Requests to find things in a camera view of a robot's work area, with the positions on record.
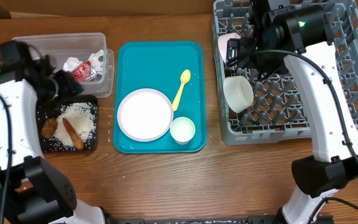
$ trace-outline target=dish rack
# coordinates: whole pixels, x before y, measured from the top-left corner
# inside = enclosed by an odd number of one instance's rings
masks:
[[[358,130],[358,10],[354,0],[291,0],[297,9],[319,4],[327,12],[334,31],[339,78]],[[275,143],[311,137],[308,119],[291,75],[273,74],[264,82],[257,70],[224,68],[218,37],[230,32],[252,35],[247,0],[217,0],[212,19],[212,40],[222,140],[228,145]],[[223,95],[226,77],[245,76],[254,89],[254,102],[241,113],[233,112]]]

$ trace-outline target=white cup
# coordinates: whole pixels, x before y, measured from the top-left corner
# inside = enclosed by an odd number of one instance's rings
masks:
[[[196,126],[190,119],[180,117],[172,122],[170,132],[178,144],[187,144],[194,137]]]
[[[236,113],[247,109],[254,100],[252,87],[243,76],[225,78],[223,93],[229,107]]]

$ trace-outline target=teal tray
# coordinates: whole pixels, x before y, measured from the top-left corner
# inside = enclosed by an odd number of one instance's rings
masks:
[[[173,114],[190,118],[196,126],[194,138],[185,145],[177,144],[169,131],[150,142],[128,138],[119,128],[117,111],[121,101],[131,92],[141,88],[161,91],[172,102],[180,86],[180,75],[191,72],[185,85],[179,108]],[[118,53],[116,81],[116,109],[114,111],[114,146],[123,153],[198,152],[206,144],[206,112],[204,64],[201,47],[192,41],[130,42]]]

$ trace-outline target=wooden table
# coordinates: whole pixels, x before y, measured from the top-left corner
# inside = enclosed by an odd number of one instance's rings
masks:
[[[205,148],[195,154],[118,152],[112,143],[114,86],[109,98],[99,99],[98,148],[45,155],[71,180],[78,198],[116,218],[149,220],[275,214],[288,201],[295,188],[291,163],[312,154],[311,139],[248,146],[221,141],[210,22],[210,14],[0,20],[0,43],[24,35],[102,32],[116,59],[120,46],[131,41],[193,40],[203,48]],[[358,205],[358,179],[337,196]],[[358,222],[357,211],[336,202],[321,213],[334,215],[336,223]]]

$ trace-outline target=yellow spoon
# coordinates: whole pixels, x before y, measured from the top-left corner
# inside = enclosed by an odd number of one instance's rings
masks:
[[[191,73],[190,73],[190,70],[188,70],[188,69],[186,69],[180,76],[181,84],[180,84],[178,93],[175,96],[175,99],[173,100],[173,103],[172,103],[172,107],[173,107],[174,111],[176,111],[178,109],[180,98],[181,98],[181,93],[183,92],[183,87],[185,87],[185,84],[190,81],[190,77],[191,77]]]

